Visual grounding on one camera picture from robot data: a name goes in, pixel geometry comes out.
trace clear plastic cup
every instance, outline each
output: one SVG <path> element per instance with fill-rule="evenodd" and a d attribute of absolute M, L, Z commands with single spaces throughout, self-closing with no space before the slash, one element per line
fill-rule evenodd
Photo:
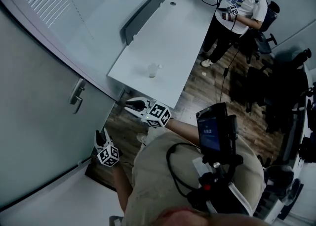
<path fill-rule="evenodd" d="M 157 74 L 158 66 L 154 63 L 148 66 L 148 75 L 150 78 L 154 78 Z"/>

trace red button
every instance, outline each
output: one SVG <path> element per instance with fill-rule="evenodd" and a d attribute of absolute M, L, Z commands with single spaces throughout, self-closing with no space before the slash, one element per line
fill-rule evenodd
<path fill-rule="evenodd" d="M 204 189 L 205 191 L 210 191 L 210 190 L 211 190 L 211 185 L 205 184 L 205 185 L 203 186 L 203 189 Z"/>

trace black chair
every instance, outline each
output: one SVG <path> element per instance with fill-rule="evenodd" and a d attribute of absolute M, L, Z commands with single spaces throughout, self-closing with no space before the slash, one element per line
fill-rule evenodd
<path fill-rule="evenodd" d="M 267 31 L 271 24 L 277 19 L 279 12 L 279 6 L 272 1 L 268 6 L 268 11 L 260 30 L 249 29 L 245 35 L 240 38 L 238 43 L 234 44 L 234 46 L 239 47 L 240 52 L 246 56 L 247 63 L 250 63 L 253 54 L 255 54 L 257 60 L 259 60 L 260 54 L 270 54 L 272 51 L 269 42 L 273 41 L 274 44 L 277 45 L 277 41 L 272 34 L 270 34 L 270 38 L 266 39 L 263 32 Z"/>
<path fill-rule="evenodd" d="M 309 89 L 305 71 L 298 68 L 311 55 L 311 51 L 307 49 L 287 63 L 271 65 L 262 60 L 264 66 L 260 70 L 249 68 L 245 82 L 246 112 L 251 112 L 254 102 L 259 106 L 266 105 L 268 132 L 281 128 L 286 133 L 291 129 L 292 109 Z M 272 73 L 266 75 L 263 72 L 266 68 L 270 68 Z"/>

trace white sneaker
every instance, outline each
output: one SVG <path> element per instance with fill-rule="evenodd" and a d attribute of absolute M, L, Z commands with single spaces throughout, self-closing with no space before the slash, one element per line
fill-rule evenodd
<path fill-rule="evenodd" d="M 214 63 L 213 63 L 213 62 L 211 62 L 211 60 L 210 60 L 210 59 L 207 59 L 207 60 L 202 61 L 202 62 L 200 63 L 200 65 L 201 65 L 202 67 L 205 67 L 205 68 L 207 68 L 207 67 L 211 66 L 212 64 L 214 64 Z"/>
<path fill-rule="evenodd" d="M 146 138 L 147 138 L 147 135 L 145 134 L 138 133 L 136 135 L 136 139 L 142 144 L 146 144 Z"/>

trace hand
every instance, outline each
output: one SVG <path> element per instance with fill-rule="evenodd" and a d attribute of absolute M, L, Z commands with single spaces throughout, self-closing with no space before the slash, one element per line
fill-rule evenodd
<path fill-rule="evenodd" d="M 228 21 L 234 21 L 236 16 L 235 15 L 231 15 L 228 12 L 223 12 L 222 13 L 222 18 L 225 19 L 225 20 L 228 20 Z"/>

